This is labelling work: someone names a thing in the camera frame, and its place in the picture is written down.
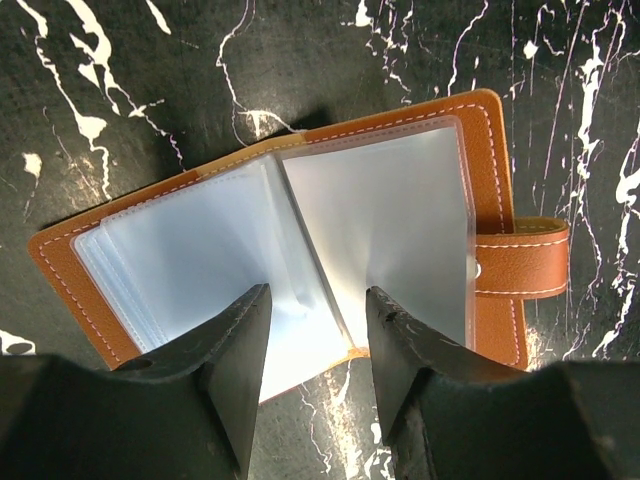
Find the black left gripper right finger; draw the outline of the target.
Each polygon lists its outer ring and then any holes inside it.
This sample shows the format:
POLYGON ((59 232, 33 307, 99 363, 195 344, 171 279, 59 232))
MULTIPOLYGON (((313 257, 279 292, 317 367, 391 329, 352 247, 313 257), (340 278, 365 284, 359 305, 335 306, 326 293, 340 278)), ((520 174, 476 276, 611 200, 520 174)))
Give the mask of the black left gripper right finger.
POLYGON ((486 358, 408 313, 383 289, 366 292, 373 385, 383 443, 397 479, 435 479, 426 414, 420 406, 434 375, 466 384, 500 383, 522 370, 486 358))

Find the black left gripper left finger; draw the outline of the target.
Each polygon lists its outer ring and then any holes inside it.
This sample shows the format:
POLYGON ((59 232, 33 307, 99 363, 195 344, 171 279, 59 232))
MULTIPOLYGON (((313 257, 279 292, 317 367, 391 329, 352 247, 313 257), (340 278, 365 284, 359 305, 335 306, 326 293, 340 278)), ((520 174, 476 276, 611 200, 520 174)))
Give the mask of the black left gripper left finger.
POLYGON ((162 447, 164 465, 187 479, 248 475, 271 324, 268 285, 251 287, 225 310, 115 371, 138 408, 141 432, 162 447))

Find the brown leather card holder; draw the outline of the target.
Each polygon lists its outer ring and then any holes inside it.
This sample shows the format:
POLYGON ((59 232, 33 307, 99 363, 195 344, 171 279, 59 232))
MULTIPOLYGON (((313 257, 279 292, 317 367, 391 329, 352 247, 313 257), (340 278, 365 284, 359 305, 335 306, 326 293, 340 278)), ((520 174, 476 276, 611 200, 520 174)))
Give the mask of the brown leather card holder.
POLYGON ((260 141, 48 227, 28 250, 112 368, 268 284, 268 400, 369 351, 373 286, 525 368, 524 304, 566 290, 569 228, 516 215, 502 101, 477 89, 260 141))

